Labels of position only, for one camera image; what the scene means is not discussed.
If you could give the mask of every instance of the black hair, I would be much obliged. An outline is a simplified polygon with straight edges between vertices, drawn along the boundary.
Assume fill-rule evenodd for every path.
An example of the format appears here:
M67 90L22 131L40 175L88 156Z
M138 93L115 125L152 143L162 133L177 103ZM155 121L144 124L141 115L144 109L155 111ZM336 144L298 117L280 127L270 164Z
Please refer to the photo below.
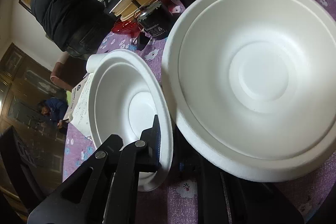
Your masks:
M37 104L37 110L38 110L38 112L42 112L42 108L43 107L47 107L48 109L49 109L49 107L47 106L47 104L45 103L45 100L42 100L41 102L39 102L38 104Z

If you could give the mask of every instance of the green object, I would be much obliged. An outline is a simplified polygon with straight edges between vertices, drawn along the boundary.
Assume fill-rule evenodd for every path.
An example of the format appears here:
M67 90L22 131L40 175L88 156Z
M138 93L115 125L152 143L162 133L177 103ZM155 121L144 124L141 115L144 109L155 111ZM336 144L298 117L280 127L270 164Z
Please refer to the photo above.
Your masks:
M67 103L68 103L68 106L71 103L71 91L68 91L68 90L67 90Z

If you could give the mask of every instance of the white container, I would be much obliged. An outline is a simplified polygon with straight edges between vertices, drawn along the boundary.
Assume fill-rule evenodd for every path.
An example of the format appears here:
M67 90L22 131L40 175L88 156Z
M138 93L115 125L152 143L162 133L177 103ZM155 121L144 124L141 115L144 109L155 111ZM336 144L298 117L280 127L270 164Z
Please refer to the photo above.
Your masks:
M98 148L111 134L119 135L124 146L139 140L142 131L152 127L156 114L161 131L161 166L154 174L140 173L139 191L158 187L170 170L173 133L169 111L159 83L141 57L129 50L105 55L95 69L89 91L94 146Z
M303 176L336 149L335 40L334 19L314 0L196 0L162 56L170 114L235 176Z

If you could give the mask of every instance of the silver bolt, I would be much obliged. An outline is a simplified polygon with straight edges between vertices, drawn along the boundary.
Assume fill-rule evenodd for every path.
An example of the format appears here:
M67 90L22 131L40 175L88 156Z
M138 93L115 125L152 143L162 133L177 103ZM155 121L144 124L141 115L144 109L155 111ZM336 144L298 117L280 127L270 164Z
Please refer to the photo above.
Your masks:
M95 156L97 159L102 159L102 158L105 157L105 155L106 155L106 153L105 153L104 151L98 151L98 152L95 153L94 156Z
M146 142L143 141L143 140L139 140L139 141L136 141L136 142L135 142L135 146L136 146L136 147L143 147L143 146L145 146L145 145L146 145Z

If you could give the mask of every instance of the person in blue jacket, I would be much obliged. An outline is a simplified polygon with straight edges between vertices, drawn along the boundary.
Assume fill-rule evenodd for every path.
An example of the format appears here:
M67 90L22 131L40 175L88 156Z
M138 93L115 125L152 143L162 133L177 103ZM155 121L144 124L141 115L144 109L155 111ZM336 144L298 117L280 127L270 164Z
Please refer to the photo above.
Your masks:
M64 115L68 109L68 104L65 101L52 97L39 102L37 108L42 115L48 116L52 122L57 123L59 129L66 126L66 123L63 123Z

